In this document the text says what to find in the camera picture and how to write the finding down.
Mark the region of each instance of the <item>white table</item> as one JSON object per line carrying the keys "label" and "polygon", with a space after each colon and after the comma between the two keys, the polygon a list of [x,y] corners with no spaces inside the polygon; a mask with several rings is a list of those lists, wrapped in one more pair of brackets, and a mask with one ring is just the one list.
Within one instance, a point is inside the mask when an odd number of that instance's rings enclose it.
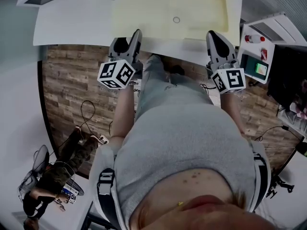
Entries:
{"label": "white table", "polygon": [[268,50],[268,58],[264,62],[268,64],[268,70],[267,70],[267,76],[266,76],[265,80],[256,78],[256,77],[251,76],[249,74],[245,74],[246,76],[249,76],[249,77],[251,77],[254,80],[257,80],[257,81],[259,81],[259,82],[261,82],[263,84],[266,84],[266,82],[268,81],[270,70],[271,70],[271,64],[272,64],[272,61],[273,61],[275,44],[272,43],[266,37],[265,37],[265,41],[261,42],[259,44],[247,43],[245,41],[245,36],[246,35],[260,35],[260,36],[263,36],[262,34],[260,34],[259,32],[255,31],[253,28],[251,28],[250,26],[244,25],[243,26],[243,30],[242,30],[241,43],[240,43],[240,48],[239,48],[237,59],[238,59],[239,63],[241,64],[242,54],[246,54],[246,55],[249,55],[249,56],[252,56],[254,58],[257,58],[257,59],[261,60],[261,49],[262,48],[267,49]]}
{"label": "white table", "polygon": [[[241,1],[233,16],[238,24]],[[112,0],[55,0],[40,7],[34,45],[80,44],[110,46]],[[141,50],[207,65],[206,41],[143,38]]]}

